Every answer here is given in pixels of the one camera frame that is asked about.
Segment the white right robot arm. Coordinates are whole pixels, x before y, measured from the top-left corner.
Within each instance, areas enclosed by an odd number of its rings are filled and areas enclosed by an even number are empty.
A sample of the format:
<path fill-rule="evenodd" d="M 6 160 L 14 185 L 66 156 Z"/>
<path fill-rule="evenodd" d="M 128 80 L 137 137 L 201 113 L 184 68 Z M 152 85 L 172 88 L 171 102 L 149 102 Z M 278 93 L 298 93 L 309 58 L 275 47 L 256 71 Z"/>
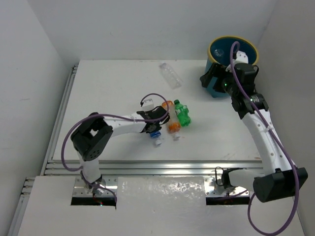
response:
<path fill-rule="evenodd" d="M 221 186 L 225 189 L 236 186 L 246 188 L 263 203 L 293 197 L 307 180 L 308 173 L 305 168 L 297 168 L 288 161 L 280 148 L 269 106 L 264 96 L 255 89 L 258 66 L 238 63 L 234 70 L 236 79 L 225 66 L 213 63 L 200 80 L 204 88 L 230 95 L 233 109 L 254 140 L 263 170 L 226 169 L 221 176 Z"/>

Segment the clear unlabelled plastic bottle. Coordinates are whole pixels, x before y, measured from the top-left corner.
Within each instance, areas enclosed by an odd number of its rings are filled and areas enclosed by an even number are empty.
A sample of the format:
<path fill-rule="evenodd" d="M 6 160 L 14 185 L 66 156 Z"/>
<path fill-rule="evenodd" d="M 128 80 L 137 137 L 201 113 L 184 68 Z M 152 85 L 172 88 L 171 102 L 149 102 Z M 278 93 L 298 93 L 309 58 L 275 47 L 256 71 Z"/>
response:
<path fill-rule="evenodd" d="M 167 63 L 159 65 L 162 77 L 166 80 L 171 89 L 178 89 L 182 86 L 182 80 L 175 70 Z"/>

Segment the blue Pocari Sweat bottle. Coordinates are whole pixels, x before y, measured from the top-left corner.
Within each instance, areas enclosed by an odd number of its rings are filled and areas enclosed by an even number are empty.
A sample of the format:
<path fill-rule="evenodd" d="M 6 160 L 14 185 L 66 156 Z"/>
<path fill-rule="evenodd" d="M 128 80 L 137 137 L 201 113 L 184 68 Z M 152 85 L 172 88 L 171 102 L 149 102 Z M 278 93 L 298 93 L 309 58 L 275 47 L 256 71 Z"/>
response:
<path fill-rule="evenodd" d="M 161 146 L 162 140 L 161 140 L 161 132 L 160 131 L 155 131 L 150 133 L 150 137 L 153 140 L 153 144 L 156 147 Z"/>

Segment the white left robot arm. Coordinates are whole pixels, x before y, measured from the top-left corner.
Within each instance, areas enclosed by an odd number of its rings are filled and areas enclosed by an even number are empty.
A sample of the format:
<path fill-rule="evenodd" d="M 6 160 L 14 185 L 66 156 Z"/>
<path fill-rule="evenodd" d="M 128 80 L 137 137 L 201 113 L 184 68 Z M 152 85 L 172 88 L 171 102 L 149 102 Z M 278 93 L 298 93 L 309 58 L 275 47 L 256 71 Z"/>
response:
<path fill-rule="evenodd" d="M 127 116 L 90 114 L 71 134 L 74 149 L 79 156 L 82 169 L 81 178 L 86 187 L 94 191 L 104 191 L 99 169 L 99 156 L 110 138 L 129 133 L 154 133 L 161 130 L 170 115 L 162 106 L 150 111 L 137 111 Z"/>

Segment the orange label bottle cap down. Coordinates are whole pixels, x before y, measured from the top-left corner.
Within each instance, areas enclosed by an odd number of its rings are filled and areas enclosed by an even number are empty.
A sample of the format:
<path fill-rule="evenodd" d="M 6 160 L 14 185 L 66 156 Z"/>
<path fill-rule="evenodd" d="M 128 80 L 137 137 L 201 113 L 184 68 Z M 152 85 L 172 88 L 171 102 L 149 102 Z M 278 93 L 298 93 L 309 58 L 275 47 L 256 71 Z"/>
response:
<path fill-rule="evenodd" d="M 168 132 L 172 135 L 174 141 L 180 138 L 181 125 L 175 113 L 175 105 L 172 101 L 168 100 L 161 105 L 165 110 L 168 109 L 169 121 L 166 123 Z"/>

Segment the green Sprite bottle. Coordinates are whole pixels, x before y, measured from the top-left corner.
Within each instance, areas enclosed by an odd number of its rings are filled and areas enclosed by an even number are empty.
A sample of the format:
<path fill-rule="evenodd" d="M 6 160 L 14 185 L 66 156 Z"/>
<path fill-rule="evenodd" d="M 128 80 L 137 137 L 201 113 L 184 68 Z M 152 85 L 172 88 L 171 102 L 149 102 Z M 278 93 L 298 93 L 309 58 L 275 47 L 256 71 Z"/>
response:
<path fill-rule="evenodd" d="M 189 116 L 189 109 L 187 105 L 180 103 L 178 99 L 174 100 L 175 114 L 182 127 L 189 126 L 191 124 L 191 118 Z"/>

